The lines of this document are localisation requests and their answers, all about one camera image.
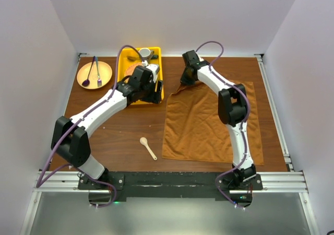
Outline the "orange cloth napkin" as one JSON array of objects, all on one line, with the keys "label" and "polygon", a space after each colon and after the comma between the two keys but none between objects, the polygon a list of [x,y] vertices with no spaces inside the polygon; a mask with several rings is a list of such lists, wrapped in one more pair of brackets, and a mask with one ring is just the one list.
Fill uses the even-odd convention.
[{"label": "orange cloth napkin", "polygon": [[162,157],[232,163],[229,131],[218,116],[218,96],[205,84],[180,85],[168,97]]}]

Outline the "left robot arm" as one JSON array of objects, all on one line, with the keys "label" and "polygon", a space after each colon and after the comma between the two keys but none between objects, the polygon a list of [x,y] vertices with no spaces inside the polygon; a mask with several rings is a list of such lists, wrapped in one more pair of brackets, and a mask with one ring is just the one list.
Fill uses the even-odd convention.
[{"label": "left robot arm", "polygon": [[137,101],[160,103],[163,82],[158,79],[159,71],[158,64],[138,65],[89,108],[71,118],[57,119],[51,143],[53,152],[89,176],[96,189],[105,188],[111,180],[108,169],[91,153],[90,136],[114,114]]}]

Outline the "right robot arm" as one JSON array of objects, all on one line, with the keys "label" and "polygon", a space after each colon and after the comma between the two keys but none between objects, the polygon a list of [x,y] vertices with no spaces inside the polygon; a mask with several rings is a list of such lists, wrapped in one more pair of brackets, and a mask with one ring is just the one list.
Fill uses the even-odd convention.
[{"label": "right robot arm", "polygon": [[220,75],[210,63],[192,50],[182,55],[185,69],[181,83],[193,85],[200,81],[218,97],[218,117],[229,131],[233,150],[232,169],[224,175],[231,177],[240,190],[250,185],[256,176],[247,137],[247,120],[251,106],[243,84],[234,84]]}]

